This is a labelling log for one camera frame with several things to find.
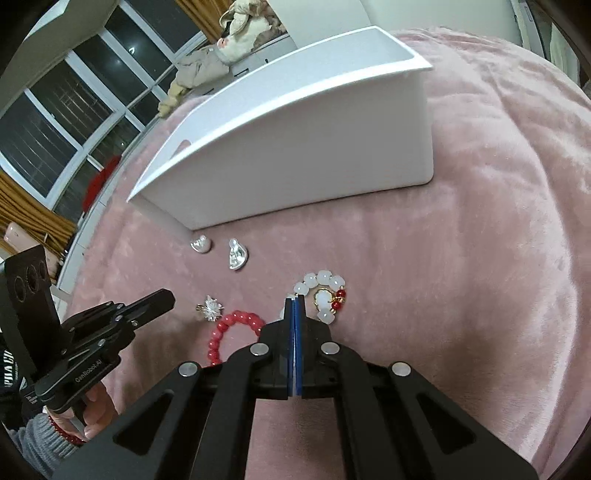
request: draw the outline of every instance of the red bracelet on wrist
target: red bracelet on wrist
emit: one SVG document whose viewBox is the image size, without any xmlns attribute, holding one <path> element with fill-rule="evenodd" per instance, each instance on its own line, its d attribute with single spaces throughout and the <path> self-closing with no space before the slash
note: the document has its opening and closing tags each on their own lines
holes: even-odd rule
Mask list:
<svg viewBox="0 0 591 480">
<path fill-rule="evenodd" d="M 49 417 L 49 423 L 51 423 L 51 425 L 53 426 L 53 429 L 57 432 L 57 434 L 63 438 L 64 440 L 68 441 L 69 443 L 71 443 L 72 445 L 76 445 L 77 447 L 81 447 L 82 445 L 84 445 L 84 440 L 79 439 L 77 436 L 75 435 L 71 435 L 68 432 L 65 432 L 64 430 L 61 429 L 61 427 L 56 423 L 56 421 L 52 418 L 51 415 L 48 415 Z"/>
</svg>

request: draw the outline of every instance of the white plastic box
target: white plastic box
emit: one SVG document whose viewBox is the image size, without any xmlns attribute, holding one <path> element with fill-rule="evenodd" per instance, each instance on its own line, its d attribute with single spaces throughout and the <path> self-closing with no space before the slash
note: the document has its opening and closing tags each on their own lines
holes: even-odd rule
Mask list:
<svg viewBox="0 0 591 480">
<path fill-rule="evenodd" d="M 188 241 L 230 220 L 426 183 L 428 69 L 378 27 L 296 50 L 189 113 L 128 201 Z"/>
</svg>

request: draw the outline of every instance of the pink phone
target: pink phone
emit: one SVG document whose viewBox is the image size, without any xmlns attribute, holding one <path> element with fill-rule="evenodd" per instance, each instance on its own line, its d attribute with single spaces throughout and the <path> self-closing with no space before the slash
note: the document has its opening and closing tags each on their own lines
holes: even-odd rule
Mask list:
<svg viewBox="0 0 591 480">
<path fill-rule="evenodd" d="M 31 237 L 31 235 L 29 235 L 18 223 L 15 222 L 10 222 L 6 227 L 4 241 L 13 247 L 13 249 L 15 249 L 17 252 L 23 252 L 28 248 L 39 245 L 37 240 Z M 59 259 L 54 253 L 47 250 L 47 248 L 45 248 L 45 259 L 47 262 L 47 271 L 49 276 L 55 278 Z"/>
</svg>

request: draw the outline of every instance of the human hand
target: human hand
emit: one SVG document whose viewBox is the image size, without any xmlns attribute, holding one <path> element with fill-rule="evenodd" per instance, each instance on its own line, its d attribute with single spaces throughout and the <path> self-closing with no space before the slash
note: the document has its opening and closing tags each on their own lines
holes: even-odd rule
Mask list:
<svg viewBox="0 0 591 480">
<path fill-rule="evenodd" d="M 68 408 L 64 413 L 55 413 L 49 410 L 49 415 L 59 428 L 70 435 L 78 437 L 80 440 L 90 440 L 95 437 L 119 415 L 103 382 L 97 383 L 86 392 L 85 402 L 84 421 L 86 427 L 84 435 L 78 432 L 70 422 L 70 419 L 74 417 L 74 411 L 71 408 Z"/>
</svg>

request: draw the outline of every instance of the red coral bracelet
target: red coral bracelet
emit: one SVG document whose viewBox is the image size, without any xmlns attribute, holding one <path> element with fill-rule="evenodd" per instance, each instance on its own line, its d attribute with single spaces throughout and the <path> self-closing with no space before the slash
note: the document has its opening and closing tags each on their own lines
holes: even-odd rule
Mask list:
<svg viewBox="0 0 591 480">
<path fill-rule="evenodd" d="M 216 329 L 212 332 L 212 339 L 209 341 L 207 358 L 209 358 L 212 367 L 222 363 L 219 352 L 220 341 L 223 338 L 223 334 L 236 322 L 248 325 L 252 331 L 255 332 L 257 337 L 261 334 L 261 328 L 265 324 L 256 313 L 247 313 L 236 310 L 229 315 L 224 315 L 217 323 Z"/>
<path fill-rule="evenodd" d="M 61 438 L 68 441 L 72 445 L 76 445 L 77 447 L 81 447 L 82 445 L 85 444 L 84 440 L 81 440 L 77 436 L 71 435 L 70 433 L 66 432 L 65 430 L 62 430 L 62 428 L 56 423 L 56 421 L 52 418 L 51 415 L 48 415 L 48 417 L 49 417 L 49 423 L 51 423 L 51 426 L 53 426 L 53 429 L 57 432 L 57 434 Z"/>
</svg>

